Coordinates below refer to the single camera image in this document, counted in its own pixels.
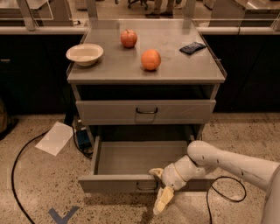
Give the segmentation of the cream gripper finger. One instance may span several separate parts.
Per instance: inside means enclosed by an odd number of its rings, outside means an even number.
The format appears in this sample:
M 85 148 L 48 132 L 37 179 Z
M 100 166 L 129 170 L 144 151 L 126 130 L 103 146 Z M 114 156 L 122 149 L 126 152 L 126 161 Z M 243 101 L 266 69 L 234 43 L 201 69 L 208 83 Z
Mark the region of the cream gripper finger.
M 152 168 L 149 170 L 150 175 L 157 176 L 160 179 L 162 178 L 163 172 L 164 172 L 164 170 L 162 168 Z
M 174 190 L 171 187 L 166 186 L 165 188 L 160 188 L 158 190 L 157 199 L 153 207 L 153 213 L 155 215 L 162 213 L 167 204 L 172 200 L 173 196 Z

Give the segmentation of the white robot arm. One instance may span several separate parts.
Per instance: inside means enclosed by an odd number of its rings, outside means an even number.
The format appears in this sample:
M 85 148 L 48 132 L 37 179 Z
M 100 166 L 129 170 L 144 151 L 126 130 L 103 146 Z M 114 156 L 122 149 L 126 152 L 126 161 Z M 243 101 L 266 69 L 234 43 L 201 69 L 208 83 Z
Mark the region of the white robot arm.
M 157 193 L 154 214 L 160 214 L 171 201 L 174 192 L 197 177 L 202 177 L 217 167 L 257 186 L 266 192 L 262 224 L 280 224 L 280 164 L 257 157 L 249 157 L 220 150 L 204 141 L 193 141 L 187 154 L 164 169 L 153 168 L 149 173 L 164 184 Z

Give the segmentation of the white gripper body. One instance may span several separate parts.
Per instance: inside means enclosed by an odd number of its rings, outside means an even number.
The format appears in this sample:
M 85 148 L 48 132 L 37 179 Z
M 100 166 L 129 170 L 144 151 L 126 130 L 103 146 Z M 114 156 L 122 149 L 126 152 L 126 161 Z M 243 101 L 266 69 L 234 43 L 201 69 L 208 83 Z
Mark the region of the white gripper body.
M 185 187 L 189 180 L 205 177 L 215 169 L 213 165 L 195 164 L 188 156 L 184 156 L 164 168 L 161 180 L 166 187 L 178 191 Z

